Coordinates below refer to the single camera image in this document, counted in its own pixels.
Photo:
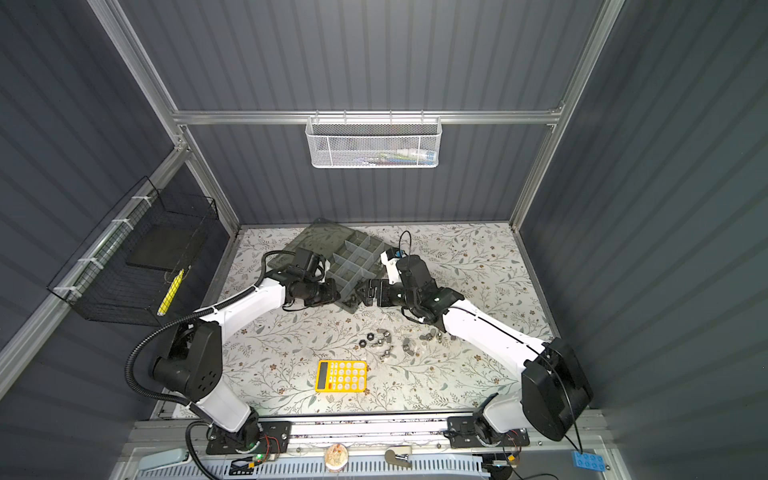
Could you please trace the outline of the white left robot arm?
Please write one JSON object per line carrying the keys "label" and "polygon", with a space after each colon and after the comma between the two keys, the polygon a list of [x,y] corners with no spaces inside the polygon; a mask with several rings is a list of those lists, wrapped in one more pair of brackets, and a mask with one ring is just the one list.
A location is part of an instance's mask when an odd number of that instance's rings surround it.
{"label": "white left robot arm", "polygon": [[273,250],[287,255],[279,269],[266,266],[253,285],[210,307],[196,311],[182,323],[173,346],[151,367],[151,377],[181,396],[182,404],[220,429],[238,433],[256,420],[250,406],[224,380],[224,346],[232,336],[260,317],[299,301],[306,308],[332,304],[340,299],[333,279],[326,277],[326,259],[310,250]]}

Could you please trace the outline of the yellow calculator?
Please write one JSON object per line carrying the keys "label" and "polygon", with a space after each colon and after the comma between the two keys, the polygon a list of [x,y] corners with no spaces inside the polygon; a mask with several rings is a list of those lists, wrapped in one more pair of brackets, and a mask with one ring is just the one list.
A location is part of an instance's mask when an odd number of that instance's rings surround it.
{"label": "yellow calculator", "polygon": [[368,365],[359,360],[320,360],[314,390],[318,393],[363,393]]}

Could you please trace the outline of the yellow marker in basket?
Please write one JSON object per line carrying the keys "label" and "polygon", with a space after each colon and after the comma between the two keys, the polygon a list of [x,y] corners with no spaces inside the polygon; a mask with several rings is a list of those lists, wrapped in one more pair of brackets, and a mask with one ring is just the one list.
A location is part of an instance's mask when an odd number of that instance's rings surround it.
{"label": "yellow marker in basket", "polygon": [[171,281],[170,286],[168,287],[163,299],[160,302],[160,305],[158,306],[156,315],[163,317],[165,316],[168,311],[170,310],[170,307],[173,303],[173,300],[175,299],[175,296],[184,280],[185,277],[185,270],[181,269],[178,274],[174,277],[174,279]]}

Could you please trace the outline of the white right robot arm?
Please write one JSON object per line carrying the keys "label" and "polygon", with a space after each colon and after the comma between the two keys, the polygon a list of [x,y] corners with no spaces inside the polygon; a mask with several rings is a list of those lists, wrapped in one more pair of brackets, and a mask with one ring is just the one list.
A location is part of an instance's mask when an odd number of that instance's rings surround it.
{"label": "white right robot arm", "polygon": [[384,263],[386,279],[356,285],[363,304],[397,308],[407,320],[462,339],[519,376],[519,397],[493,394],[473,413],[482,444],[495,446],[520,429],[553,441],[577,430],[594,393],[571,345],[559,337],[540,340],[493,318],[462,293],[440,287],[417,255]]}

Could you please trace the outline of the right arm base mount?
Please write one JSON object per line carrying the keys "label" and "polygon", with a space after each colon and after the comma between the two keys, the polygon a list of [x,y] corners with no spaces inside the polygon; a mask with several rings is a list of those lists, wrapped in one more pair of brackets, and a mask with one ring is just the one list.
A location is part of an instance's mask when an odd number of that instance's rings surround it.
{"label": "right arm base mount", "polygon": [[521,449],[530,445],[525,429],[496,432],[484,419],[471,415],[448,417],[447,427],[441,434],[454,449],[504,447]]}

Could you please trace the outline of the blue toy brick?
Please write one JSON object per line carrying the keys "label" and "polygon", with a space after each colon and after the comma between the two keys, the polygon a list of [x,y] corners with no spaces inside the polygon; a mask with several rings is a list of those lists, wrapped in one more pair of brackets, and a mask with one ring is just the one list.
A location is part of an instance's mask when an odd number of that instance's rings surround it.
{"label": "blue toy brick", "polygon": [[607,471],[604,458],[595,453],[572,451],[572,462],[576,468],[594,472]]}

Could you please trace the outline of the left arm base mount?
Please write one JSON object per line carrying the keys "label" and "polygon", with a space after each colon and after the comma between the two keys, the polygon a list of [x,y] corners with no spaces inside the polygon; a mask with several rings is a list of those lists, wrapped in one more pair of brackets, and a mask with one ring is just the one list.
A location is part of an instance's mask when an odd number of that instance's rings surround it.
{"label": "left arm base mount", "polygon": [[252,422],[238,432],[213,426],[207,433],[208,455],[267,454],[278,455],[287,450],[293,424],[288,421]]}

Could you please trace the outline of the green transparent organizer box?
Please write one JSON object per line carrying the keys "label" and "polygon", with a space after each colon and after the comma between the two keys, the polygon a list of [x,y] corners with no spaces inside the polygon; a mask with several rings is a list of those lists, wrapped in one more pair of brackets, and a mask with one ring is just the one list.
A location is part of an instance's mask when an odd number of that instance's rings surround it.
{"label": "green transparent organizer box", "polygon": [[291,251],[297,248],[310,250],[327,260],[326,278],[334,279],[340,292],[336,304],[353,314],[361,304],[356,294],[358,284],[387,276],[381,254],[392,245],[361,230],[320,219],[284,247]]}

